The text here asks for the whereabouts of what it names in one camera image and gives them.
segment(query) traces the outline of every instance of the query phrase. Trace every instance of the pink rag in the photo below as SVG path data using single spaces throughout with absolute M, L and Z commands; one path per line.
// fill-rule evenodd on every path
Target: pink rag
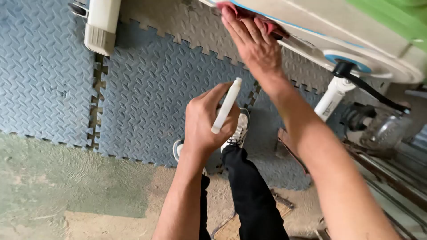
M 289 37 L 289 33 L 287 33 L 275 21 L 270 20 L 261 14 L 236 6 L 231 2 L 218 2 L 216 3 L 216 7 L 220 11 L 222 11 L 224 7 L 228 7 L 231 10 L 234 10 L 234 12 L 236 13 L 236 19 L 239 19 L 239 20 L 242 18 L 252 18 L 252 19 L 258 18 L 259 20 L 261 20 L 261 22 L 264 25 L 264 28 L 267 30 L 267 34 L 271 34 L 277 40 L 280 40 L 281 38 Z

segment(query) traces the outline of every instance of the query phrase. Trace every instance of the left hand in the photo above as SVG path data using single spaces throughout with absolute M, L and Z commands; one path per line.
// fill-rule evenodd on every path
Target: left hand
M 221 147 L 237 128 L 240 109 L 236 103 L 228 114 L 224 125 L 218 134 L 211 131 L 216 119 L 216 109 L 219 101 L 233 82 L 220 83 L 214 88 L 193 98 L 185 111 L 185 141 L 181 152 L 196 154 L 200 159 L 207 160 L 213 151 Z

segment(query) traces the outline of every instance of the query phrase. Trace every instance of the concrete floor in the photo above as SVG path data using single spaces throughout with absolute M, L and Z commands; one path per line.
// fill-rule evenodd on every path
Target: concrete floor
M 150 239 L 175 169 L 0 133 L 0 240 Z M 276 189 L 295 205 L 290 236 L 314 236 L 315 187 Z M 233 211 L 228 181 L 211 176 L 208 231 Z

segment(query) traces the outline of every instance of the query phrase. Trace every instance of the white sneaker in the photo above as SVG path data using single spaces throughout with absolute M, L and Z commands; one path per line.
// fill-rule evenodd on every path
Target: white sneaker
M 184 146 L 184 139 L 179 139 L 173 143 L 173 157 L 175 158 L 176 162 L 179 162 L 179 155 L 181 154 L 181 150 L 183 146 Z M 206 168 L 203 168 L 202 174 L 205 176 L 208 175 Z
M 243 147 L 243 142 L 245 141 L 246 134 L 248 133 L 250 122 L 251 122 L 251 118 L 249 116 L 249 111 L 246 108 L 240 108 L 240 115 L 239 115 L 239 120 L 237 121 L 236 131 L 221 146 L 221 152 L 228 145 L 236 145 L 239 147 Z

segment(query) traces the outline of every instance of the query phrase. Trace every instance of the green fabric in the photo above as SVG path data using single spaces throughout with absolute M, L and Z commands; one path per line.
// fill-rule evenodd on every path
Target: green fabric
M 427 0 L 347 0 L 427 53 Z

